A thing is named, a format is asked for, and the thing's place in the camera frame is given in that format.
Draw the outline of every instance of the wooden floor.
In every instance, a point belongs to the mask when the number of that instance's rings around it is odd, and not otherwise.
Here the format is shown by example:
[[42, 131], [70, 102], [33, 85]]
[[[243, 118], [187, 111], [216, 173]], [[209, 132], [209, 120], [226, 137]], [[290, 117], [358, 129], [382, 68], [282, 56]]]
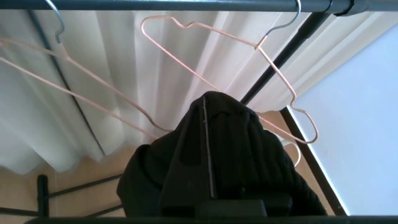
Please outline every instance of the wooden floor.
[[[262, 114], [262, 116], [279, 127], [288, 130], [283, 118], [278, 112], [268, 112]], [[264, 126], [272, 130], [270, 126], [266, 124], [264, 124]], [[286, 146], [285, 149], [292, 160], [295, 161], [297, 159], [295, 148]], [[89, 158], [84, 158], [75, 168], [63, 173], [56, 173], [49, 166], [32, 171], [27, 175], [17, 175], [8, 170], [0, 169], [0, 207], [37, 210], [36, 178], [39, 174], [48, 176], [50, 192], [63, 190], [122, 173], [133, 153], [133, 148], [126, 147], [113, 153], [101, 162], [95, 162]], [[320, 190], [304, 158], [302, 158], [300, 164], [297, 166], [297, 171], [321, 198], [328, 214], [333, 215], [333, 211], [327, 203], [324, 194]], [[88, 189], [51, 198], [50, 216], [79, 217], [119, 205], [120, 200], [116, 195], [117, 184], [118, 180], [113, 180]], [[120, 209], [105, 216], [123, 217], [124, 212]], [[33, 217], [0, 215], [0, 223], [24, 223], [31, 218]]]

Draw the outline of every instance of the white wall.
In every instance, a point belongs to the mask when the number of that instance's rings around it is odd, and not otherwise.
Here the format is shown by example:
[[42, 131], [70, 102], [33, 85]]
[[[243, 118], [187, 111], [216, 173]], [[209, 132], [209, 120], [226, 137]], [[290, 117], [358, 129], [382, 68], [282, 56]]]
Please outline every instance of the white wall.
[[397, 40], [398, 25], [297, 100], [318, 125], [312, 151], [349, 215], [398, 215]]

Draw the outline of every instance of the white curtain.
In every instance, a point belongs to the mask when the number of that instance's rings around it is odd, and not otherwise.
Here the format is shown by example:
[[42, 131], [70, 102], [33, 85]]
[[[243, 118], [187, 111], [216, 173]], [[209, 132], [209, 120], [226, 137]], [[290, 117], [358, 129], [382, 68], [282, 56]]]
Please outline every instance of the white curtain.
[[[51, 47], [59, 52], [54, 37], [59, 24], [54, 12], [35, 13]], [[176, 127], [193, 100], [212, 88], [143, 36], [140, 24], [145, 17], [162, 14], [175, 16], [184, 24], [200, 21], [253, 42], [271, 27], [294, 17], [294, 13], [271, 12], [61, 11], [61, 14], [66, 28], [62, 43], [71, 58], [139, 103], [155, 122], [168, 129]], [[326, 66], [318, 59], [333, 50], [336, 41], [355, 32], [358, 24], [375, 15], [384, 16], [364, 13], [348, 18], [330, 17], [282, 71], [297, 88], [305, 85], [310, 88], [308, 83], [319, 80], [321, 75], [313, 72], [305, 80], [300, 77], [313, 67], [321, 70]], [[302, 14], [293, 25], [271, 34], [264, 44], [264, 50], [271, 58], [278, 55], [307, 16]], [[344, 32], [331, 32], [336, 24], [345, 27]], [[181, 30], [170, 21], [150, 21], [146, 29], [193, 70], [238, 100], [268, 67], [265, 59], [251, 47], [208, 30], [197, 27]], [[0, 37], [42, 47], [25, 11], [0, 11]], [[329, 47], [317, 47], [316, 44], [322, 42]], [[48, 55], [15, 46], [2, 49], [1, 53], [25, 69], [62, 84]], [[309, 54], [319, 57], [308, 57]], [[155, 135], [165, 134], [87, 74], [64, 60], [58, 62], [72, 91]], [[0, 63], [0, 72], [0, 166], [23, 174], [47, 162], [61, 172], [78, 162], [81, 156], [100, 160], [125, 144], [138, 146], [150, 139], [78, 100], [92, 129], [91, 134], [70, 96], [3, 63]], [[279, 110], [286, 105], [287, 99], [286, 87], [280, 80], [272, 79], [249, 106], [262, 112]]]

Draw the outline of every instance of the metal hook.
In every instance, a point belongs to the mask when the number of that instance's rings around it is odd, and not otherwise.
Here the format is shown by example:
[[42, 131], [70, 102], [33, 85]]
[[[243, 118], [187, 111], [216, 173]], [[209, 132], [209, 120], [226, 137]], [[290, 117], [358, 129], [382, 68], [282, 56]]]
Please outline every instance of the metal hook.
[[272, 31], [274, 31], [274, 30], [276, 30], [276, 29], [285, 28], [285, 27], [291, 25], [291, 24], [299, 17], [299, 15], [300, 15], [300, 13], [301, 13], [301, 1], [300, 1], [300, 0], [295, 0], [295, 1], [296, 1], [296, 3], [297, 3], [297, 13], [296, 13], [296, 15], [294, 16], [294, 18], [293, 18], [290, 22], [288, 22], [288, 23], [286, 23], [286, 24], [284, 24], [284, 25], [275, 26], [275, 27], [271, 28], [271, 29], [267, 32], [266, 36], [268, 36]]
[[61, 38], [60, 35], [65, 31], [65, 24], [63, 23], [62, 16], [60, 14], [60, 11], [58, 11], [57, 7], [53, 4], [51, 0], [45, 0], [49, 6], [55, 11], [55, 15], [58, 17], [58, 21], [60, 21], [60, 28], [55, 32], [55, 39], [57, 40], [58, 44], [61, 44]]

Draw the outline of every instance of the baseboard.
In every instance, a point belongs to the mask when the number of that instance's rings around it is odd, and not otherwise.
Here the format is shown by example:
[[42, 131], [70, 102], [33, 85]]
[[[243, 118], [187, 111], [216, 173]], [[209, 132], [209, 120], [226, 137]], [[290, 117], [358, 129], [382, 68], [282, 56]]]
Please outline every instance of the baseboard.
[[[294, 136], [303, 139], [303, 134], [301, 133], [301, 130], [297, 126], [297, 123], [290, 114], [290, 111], [287, 108], [284, 108], [280, 111], [280, 114], [285, 119], [285, 122], [287, 124], [287, 127], [290, 129], [290, 132]], [[297, 142], [297, 144], [335, 215], [346, 215], [346, 212], [344, 211], [339, 200], [337, 199], [335, 192], [327, 181], [317, 160], [314, 158], [309, 146], [300, 142]]]

